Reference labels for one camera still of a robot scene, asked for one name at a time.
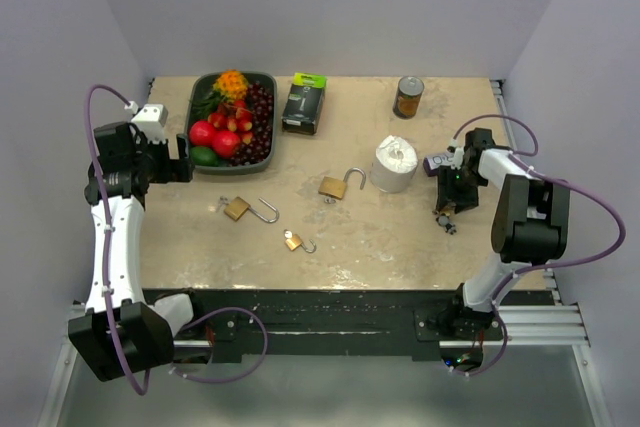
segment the can lid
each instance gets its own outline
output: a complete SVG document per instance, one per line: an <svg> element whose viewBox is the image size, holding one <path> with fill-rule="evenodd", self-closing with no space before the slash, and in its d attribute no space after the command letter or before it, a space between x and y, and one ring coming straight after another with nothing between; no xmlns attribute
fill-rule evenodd
<svg viewBox="0 0 640 427"><path fill-rule="evenodd" d="M424 84L417 77L403 77L398 83L398 89L406 95L420 95L424 91Z"/></svg>

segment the white wall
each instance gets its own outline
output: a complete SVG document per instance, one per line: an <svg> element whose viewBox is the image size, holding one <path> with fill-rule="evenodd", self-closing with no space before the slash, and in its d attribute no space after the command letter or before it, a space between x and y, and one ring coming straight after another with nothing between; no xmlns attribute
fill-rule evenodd
<svg viewBox="0 0 640 427"><path fill-rule="evenodd" d="M627 223L618 253L558 277L563 299L582 307L616 425L637 426L640 0L553 0L505 90L509 112L540 136L534 164L602 194ZM565 258L612 242L615 226L599 208L575 195L572 208Z"/></svg>
<svg viewBox="0 0 640 427"><path fill-rule="evenodd" d="M154 75L503 78L549 0L108 0Z"/></svg>
<svg viewBox="0 0 640 427"><path fill-rule="evenodd" d="M0 0L0 12L0 423L29 426L90 284L85 90L142 101L146 86L106 0ZM97 122L123 118L96 97Z"/></svg>

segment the plastic bin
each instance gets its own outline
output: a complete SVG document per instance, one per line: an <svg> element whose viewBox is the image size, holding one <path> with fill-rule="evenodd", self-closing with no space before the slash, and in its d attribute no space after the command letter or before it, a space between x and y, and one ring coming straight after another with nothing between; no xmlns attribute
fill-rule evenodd
<svg viewBox="0 0 640 427"><path fill-rule="evenodd" d="M189 110L187 111L187 123L185 125L185 134L189 135L189 129L191 126L198 120L195 117L195 113L192 112L192 106L194 101L200 102L205 96L207 96L211 92L211 86L215 83L218 77L222 74L222 72L216 72L214 74L207 74L200 77L193 86L193 91L191 92L191 98L189 99ZM242 175L242 174L255 174L257 172L262 172L265 170L271 159L273 157L273 153L276 148L276 106L278 105L278 89L276 85L275 79L269 74L265 74L263 72L242 72L250 84L254 82L260 82L261 85L269 88L273 91L273 118L271 121L273 122L273 132L271 133L271 150L269 151L269 155L262 161L256 164L251 165L239 165L235 167L224 166L224 167L207 167L196 165L195 169L197 172L203 172L206 174L216 174L216 175Z"/></svg>

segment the robotic arm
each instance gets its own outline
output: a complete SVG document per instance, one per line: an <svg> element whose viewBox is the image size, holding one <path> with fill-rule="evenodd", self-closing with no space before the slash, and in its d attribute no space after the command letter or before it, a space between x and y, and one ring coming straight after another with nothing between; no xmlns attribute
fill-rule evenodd
<svg viewBox="0 0 640 427"><path fill-rule="evenodd" d="M132 103L126 109L134 115L131 122L94 130L112 225L105 219L104 199L91 166L85 198L91 206L96 238L93 281L85 315L72 319L68 326L69 339L102 381L123 375L108 332L105 289L111 291L118 333L133 372L171 362L173 337L193 318L191 300L184 293L148 306L139 278L145 195L150 183L191 181L193 164L187 151L188 143L184 136L178 136L179 159L170 159L164 134L166 108L147 104L138 111ZM109 287L102 281L105 229L112 233Z"/></svg>
<svg viewBox="0 0 640 427"><path fill-rule="evenodd" d="M453 162L438 171L435 213L453 225L454 213L478 205L478 186L489 183L500 192L491 228L492 254L484 267L461 284L447 308L431 319L444 335L473 338L491 324L494 306L518 282L515 271L558 259L567 244L569 189L535 179L516 165L510 151L493 141L491 130L475 129L457 147Z"/></svg>

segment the green fruit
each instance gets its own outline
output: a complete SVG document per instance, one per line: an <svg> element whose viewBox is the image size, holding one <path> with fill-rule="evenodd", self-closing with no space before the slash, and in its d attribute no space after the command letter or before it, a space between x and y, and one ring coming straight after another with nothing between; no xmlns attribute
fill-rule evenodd
<svg viewBox="0 0 640 427"><path fill-rule="evenodd" d="M206 167L216 167L218 165L218 156L209 147L196 146L191 147L189 151L193 163Z"/></svg>

